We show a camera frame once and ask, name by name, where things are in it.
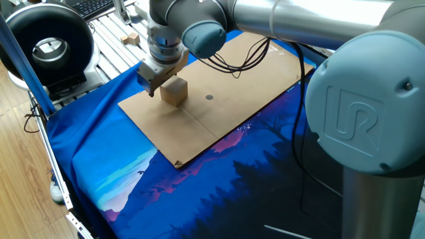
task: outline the keyboard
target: keyboard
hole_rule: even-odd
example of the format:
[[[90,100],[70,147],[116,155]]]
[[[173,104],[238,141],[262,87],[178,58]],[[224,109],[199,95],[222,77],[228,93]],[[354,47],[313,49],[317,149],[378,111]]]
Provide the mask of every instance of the keyboard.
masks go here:
[[[83,0],[71,5],[84,19],[89,20],[114,6],[112,0]]]

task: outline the small wooden block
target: small wooden block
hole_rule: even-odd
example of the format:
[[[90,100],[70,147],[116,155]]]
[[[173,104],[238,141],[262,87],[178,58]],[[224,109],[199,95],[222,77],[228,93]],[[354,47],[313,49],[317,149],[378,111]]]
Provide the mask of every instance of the small wooden block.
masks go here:
[[[128,44],[129,43],[129,39],[127,36],[121,37],[121,42],[122,44]]]
[[[187,98],[187,81],[177,76],[171,77],[159,89],[161,99],[175,107]]]
[[[128,41],[130,44],[137,46],[140,43],[140,37],[137,33],[131,33],[128,35]]]

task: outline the cable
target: cable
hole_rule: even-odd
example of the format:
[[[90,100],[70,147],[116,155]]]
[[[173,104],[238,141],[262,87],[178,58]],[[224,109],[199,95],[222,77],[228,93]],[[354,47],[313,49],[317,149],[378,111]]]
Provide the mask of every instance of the cable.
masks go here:
[[[34,104],[34,106],[31,108],[31,114],[26,114],[24,116],[25,118],[27,118],[27,120],[25,121],[25,124],[24,124],[24,131],[27,132],[27,133],[37,133],[39,131],[39,130],[36,130],[36,131],[29,131],[29,130],[27,130],[27,124],[28,124],[29,120],[32,117],[40,117],[39,115],[36,115],[35,114],[35,108],[37,108],[38,106],[39,106],[38,103]]]
[[[242,73],[242,71],[250,70],[253,67],[257,66],[260,62],[262,62],[264,57],[266,57],[266,55],[267,55],[271,40],[272,40],[272,38],[265,37],[263,39],[260,39],[256,43],[254,43],[251,46],[250,50],[248,51],[248,54],[246,55],[245,61],[243,62],[243,64],[241,66],[233,66],[233,65],[228,64],[226,62],[226,60],[218,53],[216,53],[214,56],[212,56],[210,58],[207,58],[207,60],[212,64],[206,62],[203,59],[199,59],[199,60],[202,63],[206,64],[207,66],[209,66],[209,67],[211,67],[215,70],[218,70],[219,72],[232,74],[233,77],[237,79],[237,78],[240,77],[240,74]],[[250,54],[251,50],[257,44],[260,44],[260,46],[257,47],[257,49],[254,51],[254,53]]]
[[[94,27],[93,23],[88,23],[88,26],[93,29],[92,34],[96,32],[96,28]]]
[[[331,192],[335,193],[336,195],[342,197],[341,194],[339,194],[337,191],[335,191],[334,189],[332,189],[331,187],[327,186],[325,183],[323,183],[322,181],[320,181],[318,178],[314,177],[312,174],[310,174],[304,167],[304,162],[302,159],[302,153],[303,153],[303,147],[304,147],[304,141],[305,141],[305,133],[306,133],[306,128],[307,128],[307,120],[305,120],[304,122],[304,129],[303,129],[303,135],[302,135],[302,139],[301,139],[301,147],[300,147],[300,153],[299,153],[299,158],[296,152],[296,146],[295,146],[295,137],[296,137],[296,131],[298,128],[298,123],[299,123],[299,119],[301,117],[301,113],[302,113],[302,109],[304,106],[304,98],[305,98],[305,68],[304,68],[304,57],[303,57],[303,53],[301,51],[301,48],[298,46],[297,43],[291,42],[292,46],[294,47],[294,49],[296,50],[297,54],[298,54],[298,58],[299,58],[299,64],[301,67],[301,79],[300,79],[300,99],[299,99],[299,104],[298,104],[298,111],[297,111],[297,115],[296,115],[296,119],[294,122],[294,128],[292,129],[292,138],[291,138],[291,147],[292,147],[292,155],[294,156],[294,159],[296,161],[296,163],[298,164],[298,166],[300,167],[300,169],[303,171],[303,177],[302,177],[302,188],[301,188],[301,196],[299,199],[299,209],[308,217],[316,220],[318,223],[324,225],[325,227],[327,227],[328,229],[332,230],[333,232],[337,233],[337,231],[328,226],[326,223],[318,220],[315,217],[312,217],[310,214],[308,214],[304,209],[303,209],[303,198],[304,198],[304,194],[305,194],[305,176],[309,176],[311,179],[313,179],[316,183],[319,183],[320,185],[324,186],[326,189],[329,189]]]
[[[297,155],[297,152],[296,152],[296,146],[295,146],[295,137],[296,137],[296,131],[297,131],[297,128],[298,128],[299,118],[301,117],[301,112],[302,112],[304,97],[305,97],[305,68],[304,68],[304,57],[303,57],[303,52],[301,51],[301,48],[298,46],[297,43],[291,42],[291,44],[298,54],[299,64],[300,64],[300,67],[301,67],[301,79],[299,81],[300,87],[301,87],[301,89],[300,89],[300,99],[299,99],[296,119],[295,119],[295,122],[294,122],[294,128],[292,129],[292,138],[291,138],[292,155],[294,156],[294,159],[295,159],[297,165],[301,168],[301,170],[308,177],[310,177],[311,179],[313,179],[314,181],[316,181],[320,185],[324,186],[326,189],[329,189],[331,192],[335,193],[336,195],[342,197],[342,195],[340,193],[338,193],[337,191],[335,191],[331,187],[327,186],[325,183],[323,183],[318,178],[311,175],[307,170],[305,170],[305,167],[303,166],[303,164],[301,164],[301,161],[298,158],[298,155]]]

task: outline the cardboard sheet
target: cardboard sheet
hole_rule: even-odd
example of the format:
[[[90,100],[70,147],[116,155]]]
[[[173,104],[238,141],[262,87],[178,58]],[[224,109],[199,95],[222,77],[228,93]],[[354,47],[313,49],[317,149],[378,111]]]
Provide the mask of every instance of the cardboard sheet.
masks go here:
[[[261,38],[242,33],[219,54],[228,64],[241,65],[248,49]],[[305,65],[306,72],[312,68]],[[140,92],[118,105],[179,168],[287,90],[299,80],[300,72],[298,58],[272,42],[264,60],[239,79],[200,61],[182,69],[177,75],[188,82],[189,96],[177,108],[161,100],[159,91],[153,98]]]

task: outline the wooden floor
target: wooden floor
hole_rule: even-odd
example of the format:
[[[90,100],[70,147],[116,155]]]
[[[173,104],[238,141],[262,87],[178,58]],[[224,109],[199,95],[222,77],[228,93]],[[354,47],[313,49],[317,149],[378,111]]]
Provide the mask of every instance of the wooden floor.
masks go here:
[[[39,133],[25,133],[28,94],[0,62],[0,238],[77,239],[65,206],[50,197],[50,164]],[[28,125],[37,130],[35,119]]]

